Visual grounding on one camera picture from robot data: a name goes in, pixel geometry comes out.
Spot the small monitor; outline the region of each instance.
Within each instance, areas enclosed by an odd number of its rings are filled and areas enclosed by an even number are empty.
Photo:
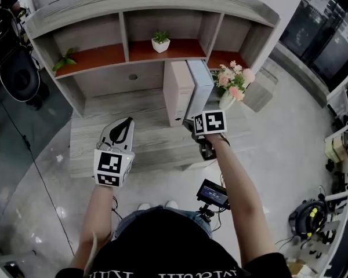
[[[224,187],[205,179],[197,192],[197,200],[229,209],[227,191]]]

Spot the cabinet top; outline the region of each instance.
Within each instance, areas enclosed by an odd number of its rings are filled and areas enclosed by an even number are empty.
[[[26,22],[32,39],[61,27],[112,13],[177,8],[225,13],[275,27],[279,15],[257,0],[59,0],[36,11]]]

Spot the cardboard box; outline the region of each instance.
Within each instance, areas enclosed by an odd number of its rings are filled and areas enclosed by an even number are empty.
[[[331,159],[334,163],[339,163],[340,159],[333,149],[333,140],[328,140],[325,142],[325,154]]]
[[[170,126],[183,124],[195,87],[186,61],[166,61],[163,92]]]
[[[186,113],[186,119],[191,119],[194,116],[201,114],[204,110],[206,102],[208,101],[214,87],[214,81],[204,61],[187,60],[187,64],[195,84],[190,105],[188,106]]]
[[[287,262],[291,276],[296,278],[316,278],[315,271],[311,270],[303,261]]]
[[[333,150],[335,151],[336,155],[340,159],[340,161],[344,161],[345,159],[348,158],[348,153],[344,147],[342,135],[336,136],[333,139],[332,147],[333,147]]]

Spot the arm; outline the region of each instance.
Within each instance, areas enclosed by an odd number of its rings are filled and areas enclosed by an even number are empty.
[[[230,146],[220,135],[206,135],[217,154],[227,187],[241,263],[275,252],[258,192]]]
[[[19,14],[21,9],[21,5],[19,4],[19,1],[17,1],[16,3],[13,4],[12,6],[12,12],[14,14],[14,16],[17,17],[17,15]]]
[[[82,224],[79,247],[70,268],[84,270],[93,247],[93,233],[97,238],[97,251],[108,241],[111,235],[111,209],[113,189],[96,185],[90,197],[88,209]]]

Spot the pink flowers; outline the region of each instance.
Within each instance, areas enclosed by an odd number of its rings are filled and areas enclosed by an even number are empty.
[[[245,97],[243,92],[235,86],[230,87],[230,95],[234,97],[237,101],[242,101],[242,99],[244,99]]]
[[[216,77],[217,87],[229,91],[227,96],[231,95],[237,101],[244,99],[245,89],[255,81],[255,74],[250,69],[243,69],[241,65],[237,65],[236,61],[230,63],[231,68],[224,64],[220,67],[219,72],[212,72],[212,75]]]
[[[255,74],[250,69],[245,69],[242,72],[242,75],[244,76],[245,83],[247,83],[247,84],[255,81]]]
[[[219,84],[221,86],[226,86],[228,84],[228,78],[227,76],[225,76],[224,74],[222,74],[220,77],[219,77]]]

